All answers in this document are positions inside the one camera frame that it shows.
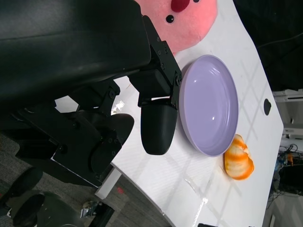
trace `gray carpet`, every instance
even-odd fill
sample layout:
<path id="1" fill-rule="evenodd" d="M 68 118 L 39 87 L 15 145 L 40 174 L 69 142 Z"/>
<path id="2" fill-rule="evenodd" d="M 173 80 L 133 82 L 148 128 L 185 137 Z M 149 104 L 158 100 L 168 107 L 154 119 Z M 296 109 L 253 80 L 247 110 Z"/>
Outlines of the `gray carpet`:
<path id="1" fill-rule="evenodd" d="M 18 149 L 18 144 L 0 134 L 0 194 L 4 194 L 17 177 L 30 167 L 15 157 Z M 78 212 L 85 202 L 99 200 L 94 195 L 95 188 L 62 183 L 45 173 L 36 189 L 59 195 Z M 169 226 L 160 212 L 124 177 L 119 179 L 103 202 L 115 210 L 107 227 Z M 85 226 L 89 226 L 90 222 L 91 218 L 87 218 Z M 10 218 L 0 217 L 0 227 L 12 226 Z"/>

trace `plate rim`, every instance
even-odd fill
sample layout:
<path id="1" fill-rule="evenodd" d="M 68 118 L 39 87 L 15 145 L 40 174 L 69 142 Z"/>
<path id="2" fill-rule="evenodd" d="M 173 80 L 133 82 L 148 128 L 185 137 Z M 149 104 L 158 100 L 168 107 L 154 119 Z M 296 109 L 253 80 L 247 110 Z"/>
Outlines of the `plate rim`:
<path id="1" fill-rule="evenodd" d="M 234 79 L 232 77 L 232 74 L 231 72 L 229 71 L 229 69 L 227 68 L 227 66 L 224 64 L 224 62 L 219 59 L 218 57 L 214 56 L 214 55 L 211 55 L 211 54 L 205 54 L 205 55 L 202 55 L 200 57 L 198 57 L 196 60 L 194 60 L 191 65 L 189 66 L 189 68 L 187 69 L 183 79 L 182 79 L 182 83 L 181 83 L 181 88 L 180 88 L 180 95 L 179 95 L 179 111 L 180 111 L 180 119 L 181 119 L 181 123 L 182 123 L 182 127 L 185 131 L 185 134 L 187 136 L 187 138 L 189 139 L 190 143 L 195 147 L 195 149 L 197 149 L 198 151 L 200 151 L 201 153 L 205 154 L 206 156 L 209 156 L 209 157 L 217 157 L 217 156 L 220 156 L 222 154 L 224 154 L 226 152 L 223 151 L 217 155 L 210 155 L 210 154 L 207 154 L 205 153 L 204 151 L 202 151 L 197 145 L 196 143 L 193 141 L 193 139 L 191 138 L 190 136 L 190 133 L 189 133 L 189 130 L 188 130 L 188 127 L 187 127 L 187 120 L 186 120 L 186 117 L 185 117 L 185 98 L 184 98 L 184 94 L 185 93 L 185 84 L 186 84 L 186 80 L 187 80 L 187 77 L 188 77 L 188 74 L 190 73 L 192 67 L 194 66 L 195 63 L 197 63 L 201 58 L 205 58 L 205 57 L 211 57 L 211 58 L 215 58 L 216 60 L 218 60 L 221 64 L 223 64 L 223 66 L 227 69 L 228 71 L 228 74 L 229 74 L 229 77 L 232 79 L 232 84 L 233 84 L 233 87 L 234 87 L 234 90 L 235 90 L 235 94 L 236 94 L 236 98 L 237 98 L 237 116 L 236 116 L 236 124 L 235 124 L 235 130 L 234 130 L 234 136 L 232 138 L 232 140 L 230 141 L 227 149 L 229 148 L 229 146 L 231 145 L 234 137 L 235 137 L 235 134 L 236 134 L 236 131 L 237 131 L 237 128 L 238 128 L 238 121 L 239 121 L 239 97 L 238 97 L 238 92 L 237 92 L 237 88 L 236 88 L 236 84 L 234 82 Z"/>

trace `white tabletop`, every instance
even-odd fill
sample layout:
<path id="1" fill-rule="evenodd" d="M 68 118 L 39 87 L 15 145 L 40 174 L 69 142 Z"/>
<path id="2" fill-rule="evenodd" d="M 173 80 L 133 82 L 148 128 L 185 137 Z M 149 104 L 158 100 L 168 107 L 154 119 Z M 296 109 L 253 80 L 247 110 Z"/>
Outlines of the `white tabletop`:
<path id="1" fill-rule="evenodd" d="M 181 69 L 203 54 L 219 57 L 230 70 L 239 96 L 237 133 L 247 143 L 255 171 L 234 181 L 222 170 L 222 157 L 206 157 L 186 138 L 178 119 L 167 154 L 146 154 L 140 136 L 138 92 L 127 78 L 117 81 L 121 94 L 115 113 L 135 119 L 134 129 L 113 160 L 141 192 L 159 208 L 172 226 L 261 227 L 283 124 L 256 48 L 242 25 L 232 0 L 218 0 L 218 17 L 206 38 L 176 55 Z M 272 108 L 265 116 L 263 102 Z"/>

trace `red plush nose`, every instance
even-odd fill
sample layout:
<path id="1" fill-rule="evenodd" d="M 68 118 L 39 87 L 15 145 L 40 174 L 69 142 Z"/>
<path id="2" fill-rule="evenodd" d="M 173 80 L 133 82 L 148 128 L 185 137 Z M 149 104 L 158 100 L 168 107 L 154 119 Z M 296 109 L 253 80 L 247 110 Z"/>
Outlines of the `red plush nose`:
<path id="1" fill-rule="evenodd" d="M 190 0 L 172 0 L 171 1 L 171 9 L 172 11 L 179 13 L 186 9 L 189 5 Z"/>

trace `screw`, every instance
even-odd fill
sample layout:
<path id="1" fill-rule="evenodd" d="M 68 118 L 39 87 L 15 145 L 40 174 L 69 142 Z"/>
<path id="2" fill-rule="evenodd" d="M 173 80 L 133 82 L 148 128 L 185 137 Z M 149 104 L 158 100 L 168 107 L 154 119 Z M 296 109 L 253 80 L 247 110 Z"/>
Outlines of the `screw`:
<path id="1" fill-rule="evenodd" d="M 110 90 L 108 94 L 110 98 L 115 98 L 116 96 L 113 90 Z"/>

